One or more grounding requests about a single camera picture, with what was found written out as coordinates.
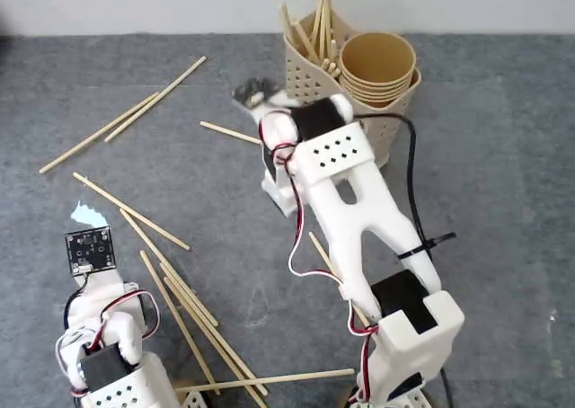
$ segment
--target robotic arm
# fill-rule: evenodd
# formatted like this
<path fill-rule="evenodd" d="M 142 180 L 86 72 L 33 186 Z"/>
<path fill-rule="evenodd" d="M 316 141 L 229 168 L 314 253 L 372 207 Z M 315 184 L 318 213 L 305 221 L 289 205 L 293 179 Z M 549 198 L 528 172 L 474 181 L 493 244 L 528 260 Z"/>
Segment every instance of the robotic arm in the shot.
<path fill-rule="evenodd" d="M 373 323 L 359 332 L 367 338 L 359 391 L 350 401 L 403 408 L 443 367 L 464 315 L 441 289 L 418 233 L 397 208 L 351 105 L 336 94 L 297 107 L 285 91 L 258 79 L 238 88 L 234 96 L 259 127 L 266 166 L 262 188 L 285 216 L 297 209 L 298 236 L 304 203 L 309 204 L 327 239 L 343 298 Z M 343 202 L 336 189 L 341 179 L 349 181 L 357 203 Z M 371 287 L 362 270 L 360 237 L 365 230 L 402 257 L 405 268 Z M 370 336 L 376 349 L 366 361 Z"/>
<path fill-rule="evenodd" d="M 68 300 L 57 361 L 83 408 L 207 408 L 200 394 L 181 405 L 162 361 L 142 350 L 159 326 L 153 296 L 116 270 L 109 227 L 66 235 L 70 272 L 81 286 Z M 156 319 L 146 325 L 140 298 Z"/>

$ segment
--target beige plastic basket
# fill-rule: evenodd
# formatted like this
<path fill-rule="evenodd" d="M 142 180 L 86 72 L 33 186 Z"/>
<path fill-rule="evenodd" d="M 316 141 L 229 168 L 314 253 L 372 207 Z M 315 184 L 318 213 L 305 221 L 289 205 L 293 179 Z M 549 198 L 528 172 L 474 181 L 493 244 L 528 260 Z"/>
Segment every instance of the beige plastic basket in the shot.
<path fill-rule="evenodd" d="M 314 13 L 309 14 L 301 21 L 302 27 L 308 35 L 313 27 L 313 22 Z M 349 27 L 334 11 L 332 11 L 332 29 L 338 48 L 340 48 L 349 37 L 358 33 L 358 31 Z M 294 48 L 286 40 L 285 36 L 284 42 L 286 45 L 287 95 L 290 98 L 297 99 L 300 103 L 312 102 L 333 95 L 334 93 L 345 93 L 351 101 L 356 114 L 386 113 L 390 111 L 404 114 L 415 89 L 417 89 L 421 83 L 421 73 L 416 68 L 411 78 L 411 84 L 405 93 L 385 107 L 374 108 L 353 99 L 349 92 L 341 87 L 336 79 L 332 78 L 319 66 L 311 63 L 300 54 L 300 51 L 305 52 L 304 49 L 299 47 Z M 380 167 L 385 165 L 389 159 L 389 149 L 399 128 L 399 120 L 372 118 L 362 121 L 362 125 L 366 132 L 367 139 L 374 149 L 377 165 Z"/>

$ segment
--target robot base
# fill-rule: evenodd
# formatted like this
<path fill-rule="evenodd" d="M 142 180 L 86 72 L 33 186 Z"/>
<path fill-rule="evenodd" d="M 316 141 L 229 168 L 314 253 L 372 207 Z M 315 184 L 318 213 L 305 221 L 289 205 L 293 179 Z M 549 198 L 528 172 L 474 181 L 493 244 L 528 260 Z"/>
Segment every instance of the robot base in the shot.
<path fill-rule="evenodd" d="M 350 392 L 346 396 L 346 400 L 351 395 L 354 395 L 357 388 L 354 388 L 352 392 Z M 415 390 L 413 392 L 408 393 L 407 395 L 400 396 L 394 399 L 392 402 L 388 402 L 387 404 L 383 405 L 375 405 L 375 404 L 362 404 L 362 403 L 354 403 L 349 404 L 347 401 L 341 408 L 439 408 L 433 400 L 422 390 Z"/>
<path fill-rule="evenodd" d="M 289 184 L 285 188 L 278 188 L 278 185 L 271 178 L 270 172 L 265 171 L 263 181 L 261 181 L 261 188 L 270 195 L 271 199 L 276 206 L 278 206 L 284 217 L 288 217 L 297 208 L 296 198 L 294 192 Z"/>

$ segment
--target paper cup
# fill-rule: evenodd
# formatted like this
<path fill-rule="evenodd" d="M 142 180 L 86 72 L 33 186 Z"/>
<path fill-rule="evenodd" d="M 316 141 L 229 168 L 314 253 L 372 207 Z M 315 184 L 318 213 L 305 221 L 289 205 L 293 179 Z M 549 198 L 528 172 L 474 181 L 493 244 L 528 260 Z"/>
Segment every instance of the paper cup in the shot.
<path fill-rule="evenodd" d="M 401 95 L 402 93 L 404 93 L 410 86 L 410 82 L 409 81 L 405 81 L 405 83 L 402 83 L 398 86 L 396 86 L 395 88 L 392 88 L 390 90 L 385 90 L 385 91 L 375 91 L 375 88 L 372 87 L 360 87 L 357 86 L 356 84 L 351 83 L 347 77 L 345 76 L 340 76 L 340 84 L 344 87 L 346 87 L 350 92 L 356 93 L 358 95 L 363 95 L 366 97 L 373 97 L 373 98 L 382 98 L 382 97 L 386 97 L 386 96 L 398 96 Z"/>
<path fill-rule="evenodd" d="M 409 82 L 415 61 L 413 47 L 399 35 L 360 33 L 341 48 L 340 70 L 358 84 L 389 86 Z"/>

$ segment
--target red wire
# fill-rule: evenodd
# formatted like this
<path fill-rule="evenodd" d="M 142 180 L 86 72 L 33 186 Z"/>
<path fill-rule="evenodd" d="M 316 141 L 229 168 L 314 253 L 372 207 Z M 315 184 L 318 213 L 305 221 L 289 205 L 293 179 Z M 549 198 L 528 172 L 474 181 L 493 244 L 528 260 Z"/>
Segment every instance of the red wire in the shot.
<path fill-rule="evenodd" d="M 93 338 L 92 343 L 90 344 L 90 346 L 88 347 L 89 351 L 94 351 L 96 349 L 96 347 L 98 346 L 98 344 L 100 343 L 101 339 L 102 339 L 102 334 L 104 331 L 104 327 L 106 326 L 106 321 L 104 320 L 104 314 L 109 311 L 110 309 L 112 309 L 113 307 L 115 307 L 116 305 L 119 305 L 120 303 L 122 303 L 126 298 L 132 298 L 132 297 L 138 297 L 141 296 L 142 294 L 147 294 L 148 292 L 144 289 L 136 289 L 134 291 L 130 291 L 114 300 L 112 300 L 108 305 L 106 305 L 103 310 L 100 312 L 100 322 L 102 323 L 100 325 L 100 329 L 98 329 L 98 332 L 96 333 L 96 335 Z M 146 332 L 146 334 L 142 335 L 142 339 L 147 338 L 150 334 L 154 333 L 155 330 L 157 329 L 159 322 L 156 322 L 155 326 L 149 330 L 148 332 Z"/>

